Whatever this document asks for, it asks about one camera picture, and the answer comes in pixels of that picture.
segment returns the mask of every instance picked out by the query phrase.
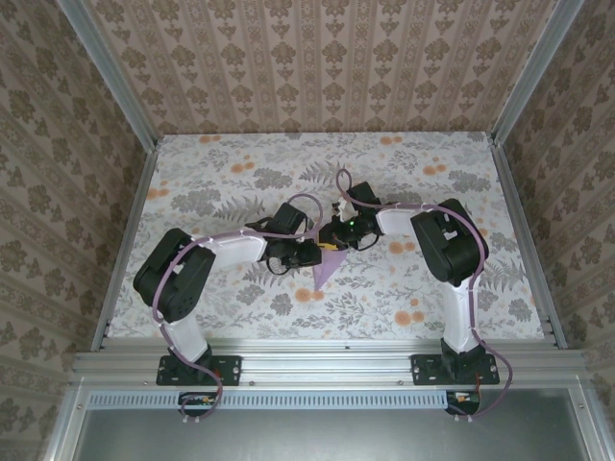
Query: table surface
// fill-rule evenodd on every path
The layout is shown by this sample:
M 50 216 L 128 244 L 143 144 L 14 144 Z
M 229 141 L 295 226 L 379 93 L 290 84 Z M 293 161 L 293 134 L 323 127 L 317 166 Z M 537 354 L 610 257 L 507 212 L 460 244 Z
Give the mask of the table surface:
M 459 199 L 490 250 L 479 290 L 482 336 L 543 338 L 485 133 L 183 134 L 166 136 L 157 149 L 110 337 L 160 335 L 132 283 L 169 229 L 234 231 L 298 192 L 316 196 L 328 221 L 339 198 L 334 175 L 344 166 L 385 201 Z M 296 206 L 317 217 L 310 201 Z M 209 338 L 439 338 L 442 286 L 414 235 L 386 236 L 369 251 L 349 253 L 321 291 L 311 269 L 279 277 L 254 263 L 211 273 L 197 320 Z

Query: metal grille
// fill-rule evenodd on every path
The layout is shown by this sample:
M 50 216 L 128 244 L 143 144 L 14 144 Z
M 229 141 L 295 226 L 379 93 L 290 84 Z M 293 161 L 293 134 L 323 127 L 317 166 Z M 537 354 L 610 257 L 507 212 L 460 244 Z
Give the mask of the metal grille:
M 177 409 L 179 391 L 96 391 L 87 409 Z M 220 409 L 350 410 L 446 408 L 445 391 L 276 392 L 227 391 Z M 186 408 L 202 408 L 187 405 Z

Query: wire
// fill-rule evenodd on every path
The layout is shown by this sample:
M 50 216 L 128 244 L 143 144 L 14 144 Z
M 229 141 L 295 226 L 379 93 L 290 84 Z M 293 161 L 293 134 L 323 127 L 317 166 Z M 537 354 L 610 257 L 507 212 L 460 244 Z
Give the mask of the wire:
M 365 250 L 369 250 L 370 248 L 372 248 L 374 245 L 376 245 L 378 243 L 378 241 L 381 239 L 381 237 L 379 235 L 376 235 L 376 238 L 374 239 L 374 241 L 372 243 L 370 243 L 368 246 L 363 247 L 363 248 L 357 248 L 358 252 L 364 252 Z
M 506 383 L 504 385 L 504 388 L 502 389 L 502 392 L 500 393 L 500 395 L 484 410 L 479 411 L 478 413 L 475 413 L 474 415 L 470 416 L 465 414 L 463 411 L 458 410 L 457 408 L 454 408 L 452 405 L 450 405 L 452 407 L 452 409 L 454 409 L 455 411 L 459 411 L 461 413 L 462 416 L 466 417 L 467 419 L 470 418 L 478 418 L 480 416 L 484 416 L 485 414 L 487 414 L 489 411 L 491 411 L 493 408 L 495 408 L 504 398 L 504 396 L 506 395 L 506 393 L 508 392 L 508 389 L 510 388 L 510 384 L 512 384 L 512 376 L 513 376 L 513 371 L 512 371 L 512 366 L 510 365 L 510 362 L 508 362 L 508 360 L 506 360 L 506 358 L 501 355 L 499 352 L 497 352 L 496 350 L 494 350 L 493 348 L 491 348 L 487 343 L 484 342 L 484 340 L 479 336 L 478 332 L 476 331 L 476 318 L 474 315 L 474 284 L 476 283 L 477 279 L 479 278 L 480 273 L 482 272 L 482 268 L 484 266 L 484 261 L 485 261 L 485 253 L 484 253 L 484 247 L 482 246 L 482 239 L 480 238 L 479 233 L 477 232 L 476 228 L 474 226 L 472 226 L 470 224 L 470 222 L 468 222 L 468 220 L 466 220 L 463 216 L 461 216 L 458 213 L 455 213 L 454 211 L 445 208 L 443 206 L 440 205 L 417 205 L 417 204 L 403 204 L 403 203 L 398 203 L 398 204 L 391 204 L 391 205 L 374 205 L 374 204 L 366 204 L 364 202 L 361 202 L 359 200 L 356 200 L 354 198 L 352 198 L 348 192 L 346 192 L 346 190 L 344 190 L 341 186 L 341 184 L 339 183 L 339 179 L 340 177 L 344 175 L 348 178 L 349 181 L 349 188 L 352 186 L 352 176 L 350 174 L 350 171 L 348 171 L 346 168 L 340 168 L 337 173 L 335 174 L 335 185 L 337 186 L 337 189 L 339 190 L 339 192 L 341 193 L 342 197 L 348 201 L 348 202 L 352 202 L 354 204 L 357 205 L 361 205 L 361 206 L 367 206 L 367 207 L 371 207 L 371 208 L 378 208 L 378 209 L 390 209 L 390 208 L 401 208 L 401 209 L 416 209 L 416 210 L 433 210 L 433 211 L 441 211 L 445 214 L 448 214 L 449 216 L 452 216 L 453 218 L 455 218 L 458 222 L 460 222 L 474 237 L 474 239 L 477 241 L 477 245 L 479 246 L 479 253 L 480 253 L 480 261 L 479 261 L 479 266 L 477 267 L 476 272 L 472 275 L 472 277 L 470 278 L 470 282 L 468 284 L 468 304 L 470 306 L 470 329 L 472 331 L 472 336 L 474 337 L 474 339 L 477 340 L 477 342 L 483 346 L 485 348 L 486 351 L 490 352 L 491 354 L 493 354 L 494 356 L 498 357 L 506 366 L 506 368 L 508 369 L 508 378 L 506 380 Z
M 275 272 L 275 271 L 271 268 L 271 264 L 270 264 L 270 262 L 269 262 L 271 259 L 272 259 L 272 258 L 270 257 L 270 258 L 268 258 L 268 259 L 265 261 L 265 265 L 267 266 L 267 269 L 269 269 L 269 272 L 270 272 L 270 273 L 272 273 L 274 276 L 283 276 L 283 275 L 285 275 L 285 274 L 288 274 L 288 271 L 290 271 L 290 268 L 289 268 L 289 267 L 287 267 L 287 268 L 286 268 L 286 270 L 285 270 L 284 272 Z
M 166 283 L 168 282 L 169 278 L 171 277 L 171 273 L 175 270 L 177 265 L 180 263 L 180 261 L 184 258 L 184 256 L 190 250 L 192 250 L 194 247 L 196 247 L 197 245 L 200 245 L 202 243 L 214 241 L 216 238 L 230 237 L 230 236 L 236 236 L 236 235 L 254 235 L 254 236 L 262 236 L 262 237 L 276 237 L 276 238 L 289 238 L 289 239 L 297 239 L 297 238 L 302 238 L 302 237 L 311 237 L 314 233 L 318 232 L 318 230 L 320 228 L 320 225 L 321 225 L 321 223 L 323 221 L 323 215 L 324 215 L 323 206 L 318 201 L 318 199 L 316 199 L 314 196 L 309 195 L 309 194 L 304 194 L 304 193 L 293 195 L 290 199 L 288 199 L 287 202 L 290 203 L 292 200 L 298 199 L 300 197 L 308 198 L 308 199 L 312 200 L 314 203 L 316 203 L 318 205 L 318 212 L 319 212 L 318 221 L 316 222 L 316 224 L 314 225 L 314 227 L 311 230 L 309 230 L 307 232 L 304 232 L 304 233 L 295 234 L 295 235 L 285 235 L 285 234 L 271 233 L 271 232 L 259 232 L 259 231 L 256 231 L 256 230 L 235 230 L 235 231 L 232 231 L 232 232 L 220 233 L 220 234 L 217 234 L 217 235 L 214 235 L 214 236 L 206 236 L 206 237 L 197 238 L 197 239 L 191 241 L 190 243 L 188 243 L 185 247 L 183 247 L 177 253 L 177 255 L 173 258 L 173 260 L 169 264 L 169 267 L 166 268 L 166 271 L 164 271 L 164 274 L 160 278 L 160 283 L 158 285 L 158 288 L 156 289 L 156 293 L 154 294 L 154 299 L 152 300 L 152 316 L 154 317 L 154 321 L 159 326 L 160 333 L 162 334 L 162 337 L 164 338 L 164 340 L 169 345 L 169 348 L 171 349 L 171 351 L 185 365 L 187 365 L 188 367 L 194 368 L 195 370 L 198 370 L 198 371 L 203 372 L 206 375 L 210 376 L 215 381 L 215 384 L 216 384 L 216 387 L 217 387 L 217 391 L 216 391 L 217 398 L 216 398 L 216 400 L 213 402 L 213 404 L 211 405 L 209 410 L 207 410 L 203 415 L 201 415 L 200 418 L 205 419 L 205 418 L 209 417 L 211 414 L 213 414 L 213 412 L 217 408 L 218 404 L 222 400 L 222 394 L 224 392 L 222 381 L 211 370 L 208 370 L 207 368 L 202 367 L 201 365 L 197 365 L 196 363 L 191 362 L 181 352 L 179 352 L 177 350 L 175 344 L 173 343 L 173 340 L 171 339 L 171 337 L 169 336 L 168 332 L 166 331 L 166 326 L 168 325 L 168 323 L 164 320 L 163 317 L 160 316 L 160 312 L 159 312 L 160 295 L 162 294 L 162 290 L 164 289 L 164 285 L 166 285 Z M 190 417 L 188 417 L 185 414 L 184 411 L 183 411 L 182 415 L 184 416 L 185 419 L 187 419 L 187 420 L 190 419 Z

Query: purple triangle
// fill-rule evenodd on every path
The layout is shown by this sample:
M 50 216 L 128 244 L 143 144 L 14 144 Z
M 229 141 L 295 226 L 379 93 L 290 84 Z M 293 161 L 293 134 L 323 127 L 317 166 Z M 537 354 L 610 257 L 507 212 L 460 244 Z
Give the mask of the purple triangle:
M 322 262 L 317 266 L 312 266 L 311 270 L 314 275 L 314 290 L 318 291 L 322 288 L 325 282 L 333 275 L 339 266 L 346 259 L 346 250 L 323 250 Z

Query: metal frame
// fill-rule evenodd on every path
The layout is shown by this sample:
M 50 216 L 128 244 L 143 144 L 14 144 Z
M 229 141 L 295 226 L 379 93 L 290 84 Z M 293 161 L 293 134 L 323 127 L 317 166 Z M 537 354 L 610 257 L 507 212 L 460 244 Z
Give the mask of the metal frame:
M 547 70 L 555 51 L 570 29 L 582 5 L 583 0 L 562 0 L 555 5 L 547 26 L 545 26 L 542 35 L 531 51 L 528 62 L 493 127 L 493 134 L 499 142 L 504 143 L 515 126 L 521 111 Z
M 113 95 L 113 99 L 124 112 L 139 142 L 148 155 L 154 153 L 156 147 L 156 128 L 148 119 L 139 99 L 131 90 L 124 78 L 121 65 L 113 57 L 105 39 L 89 15 L 85 2 L 82 0 L 59 0 L 60 7 L 79 40 L 87 50 L 103 80 Z
M 128 215 L 128 221 L 126 223 L 126 229 L 124 229 L 124 236 L 122 243 L 117 253 L 117 260 L 113 266 L 113 272 L 111 273 L 111 279 L 109 282 L 109 288 L 103 301 L 103 307 L 98 318 L 98 325 L 96 326 L 96 332 L 92 339 L 91 350 L 98 351 L 105 337 L 105 332 L 109 326 L 109 321 L 115 310 L 115 304 L 117 303 L 117 297 L 119 296 L 119 290 L 122 287 L 122 279 L 126 272 L 126 266 L 131 256 L 131 249 L 135 243 L 136 230 L 138 228 L 139 220 L 141 219 L 141 212 L 145 205 L 145 199 L 147 198 L 147 191 L 150 188 L 150 182 L 154 171 L 156 170 L 156 162 L 158 160 L 158 151 L 145 159 L 145 165 L 141 172 L 141 178 L 136 188 L 135 199 L 133 201 L 133 207 L 131 213 Z
M 502 192 L 504 199 L 506 200 L 506 207 L 510 215 L 510 222 L 512 228 L 515 230 L 517 242 L 519 243 L 519 251 L 521 258 L 523 259 L 526 271 L 528 272 L 529 287 L 531 293 L 534 296 L 536 307 L 542 309 L 545 315 L 549 319 L 551 330 L 555 336 L 555 342 L 561 349 L 568 348 L 566 338 L 564 336 L 564 330 L 561 327 L 557 312 L 555 311 L 554 300 L 551 297 L 549 291 L 549 285 L 545 278 L 545 273 L 540 265 L 540 258 L 536 247 L 531 238 L 531 232 L 529 231 L 528 220 L 526 214 L 523 211 L 521 205 L 521 199 L 519 199 L 519 193 L 515 187 L 515 182 L 512 179 L 512 172 L 506 160 L 504 148 L 502 143 L 498 142 L 492 144 L 491 152 L 493 154 L 493 161 L 496 164 L 496 170 L 500 177 L 500 185 L 502 186 Z
M 416 387 L 412 383 L 409 357 L 417 352 L 438 352 L 435 340 L 371 341 L 212 341 L 215 353 L 241 354 L 240 385 L 228 394 L 273 391 L 394 392 L 411 395 L 416 390 L 455 389 L 451 386 Z M 493 341 L 515 371 L 512 389 L 568 389 L 578 425 L 592 461 L 613 459 L 612 445 L 601 409 L 588 389 L 581 351 L 559 350 L 546 341 Z M 52 437 L 46 461 L 70 460 L 84 423 L 92 393 L 101 390 L 168 393 L 155 384 L 158 360 L 166 353 L 159 338 L 145 340 L 109 339 L 98 352 L 77 356 L 69 391 Z M 507 378 L 501 366 L 503 382 Z M 211 387 L 177 387 L 179 391 L 212 391 Z
M 530 286 L 545 327 L 544 340 L 490 341 L 511 363 L 512 389 L 567 389 L 578 425 L 592 461 L 615 459 L 604 414 L 592 389 L 581 351 L 566 350 L 561 324 L 533 247 L 529 227 L 501 146 L 492 146 L 493 158 L 528 271 Z M 211 387 L 156 386 L 159 359 L 166 354 L 161 338 L 104 338 L 117 300 L 119 286 L 132 248 L 156 156 L 143 169 L 122 251 L 113 271 L 110 290 L 92 345 L 93 352 L 78 354 L 73 375 L 52 436 L 46 461 L 71 460 L 81 435 L 92 393 L 138 391 L 148 395 L 175 391 L 212 391 Z M 212 339 L 214 353 L 243 357 L 242 376 L 230 393 L 355 391 L 408 393 L 417 390 L 454 390 L 463 386 L 414 386 L 409 358 L 416 353 L 439 353 L 437 340 L 232 340 Z M 502 388 L 508 378 L 499 363 Z

